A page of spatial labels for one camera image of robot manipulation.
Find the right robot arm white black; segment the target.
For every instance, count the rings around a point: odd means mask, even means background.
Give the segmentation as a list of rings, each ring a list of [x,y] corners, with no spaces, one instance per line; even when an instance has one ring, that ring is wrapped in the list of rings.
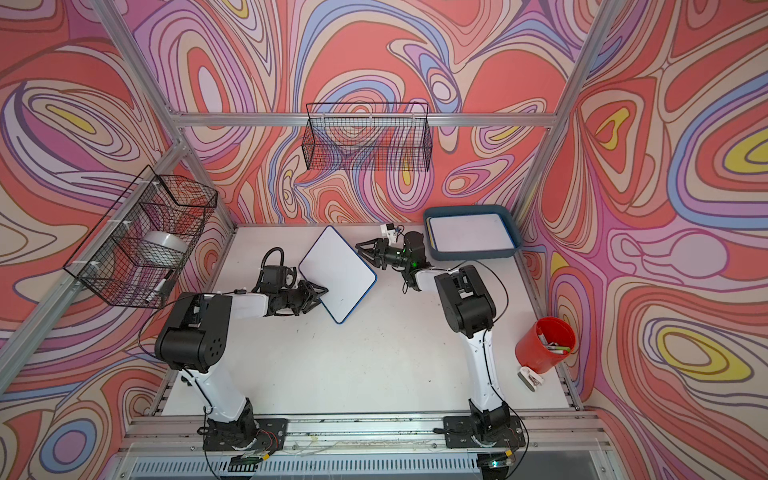
[[[471,379],[469,413],[443,418],[435,432],[446,446],[511,452],[526,447],[527,429],[500,392],[492,346],[497,309],[477,269],[465,263],[452,269],[433,266],[424,236],[415,231],[406,233],[399,247],[377,238],[356,244],[355,250],[373,267],[399,272],[406,290],[436,293],[448,326],[462,337]]]

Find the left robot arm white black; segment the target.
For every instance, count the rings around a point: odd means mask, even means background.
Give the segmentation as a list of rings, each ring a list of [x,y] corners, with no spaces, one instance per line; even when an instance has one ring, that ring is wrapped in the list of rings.
[[[300,280],[275,293],[237,289],[231,293],[185,292],[173,303],[155,342],[155,357],[178,371],[203,401],[204,424],[198,429],[203,449],[256,450],[272,454],[282,448],[273,427],[262,427],[250,399],[220,365],[235,314],[258,318],[299,316],[321,304],[328,289]]]

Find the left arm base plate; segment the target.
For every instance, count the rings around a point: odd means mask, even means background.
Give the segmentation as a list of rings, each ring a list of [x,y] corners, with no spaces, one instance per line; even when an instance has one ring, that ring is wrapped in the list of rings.
[[[253,426],[242,422],[217,422],[208,419],[197,429],[206,452],[256,451],[274,453],[282,450],[287,432],[287,418],[257,418]]]

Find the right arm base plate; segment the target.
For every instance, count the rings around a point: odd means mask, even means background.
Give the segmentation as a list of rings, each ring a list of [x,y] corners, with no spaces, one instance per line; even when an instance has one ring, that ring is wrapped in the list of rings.
[[[505,424],[485,429],[469,415],[444,416],[443,433],[449,449],[511,448],[513,451],[527,445],[526,434],[518,417]]]

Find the blue-framed whiteboard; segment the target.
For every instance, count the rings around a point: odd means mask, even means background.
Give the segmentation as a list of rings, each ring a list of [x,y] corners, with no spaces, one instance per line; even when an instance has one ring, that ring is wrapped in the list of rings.
[[[428,227],[440,252],[499,251],[516,246],[502,218],[494,213],[432,217]]]
[[[321,303],[343,324],[377,281],[377,274],[332,226],[327,226],[298,265],[308,282],[328,290]]]

